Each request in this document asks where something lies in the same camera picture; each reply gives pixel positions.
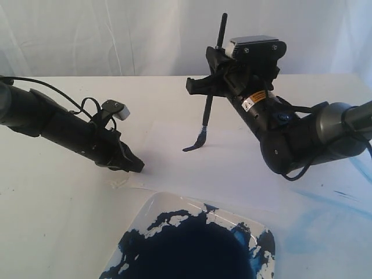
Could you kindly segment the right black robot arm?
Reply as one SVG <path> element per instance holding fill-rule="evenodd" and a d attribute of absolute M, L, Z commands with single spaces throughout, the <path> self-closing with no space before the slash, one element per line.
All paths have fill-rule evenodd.
<path fill-rule="evenodd" d="M 259 141 L 263 160 L 271 171 L 289 178 L 307 169 L 354 157 L 371 150 L 371 103 L 352 106 L 322 102 L 296 106 L 273 94 L 277 62 L 285 54 L 282 42 L 246 46 L 228 56 L 220 48 L 208 47 L 211 74 L 188 78 L 190 95 L 207 97 L 202 130 L 194 148 L 206 141 L 212 100 L 227 99 Z"/>

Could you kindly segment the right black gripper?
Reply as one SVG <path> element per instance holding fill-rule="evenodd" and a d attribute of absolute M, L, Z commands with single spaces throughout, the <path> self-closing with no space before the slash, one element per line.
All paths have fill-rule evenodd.
<path fill-rule="evenodd" d="M 256 137 L 291 120 L 291 113 L 282 111 L 282 105 L 272 93 L 273 80 L 280 69 L 276 62 L 264 67 L 237 63 L 222 49 L 208 46 L 206 59 L 210 75 L 202 79 L 187 78 L 186 89 L 190 95 L 226 96 L 241 119 Z"/>

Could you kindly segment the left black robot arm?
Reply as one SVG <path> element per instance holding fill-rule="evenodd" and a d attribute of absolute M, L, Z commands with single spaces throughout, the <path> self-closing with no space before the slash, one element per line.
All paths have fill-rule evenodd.
<path fill-rule="evenodd" d="M 99 167 L 141 172 L 144 162 L 121 142 L 121 133 L 115 127 L 106 128 L 114 117 L 125 120 L 129 116 L 127 106 L 109 99 L 97 104 L 96 108 L 97 113 L 86 122 L 77 113 L 65 109 L 37 90 L 25 91 L 1 83 L 3 126 L 29 137 L 43 137 L 93 161 Z"/>

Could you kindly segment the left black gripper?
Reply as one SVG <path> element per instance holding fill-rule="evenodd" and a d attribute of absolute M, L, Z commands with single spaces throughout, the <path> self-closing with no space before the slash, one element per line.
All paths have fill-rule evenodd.
<path fill-rule="evenodd" d="M 75 126 L 75 153 L 111 170 L 140 173 L 145 163 L 128 145 L 120 142 L 121 133 L 111 128 L 96 128 L 80 121 Z"/>

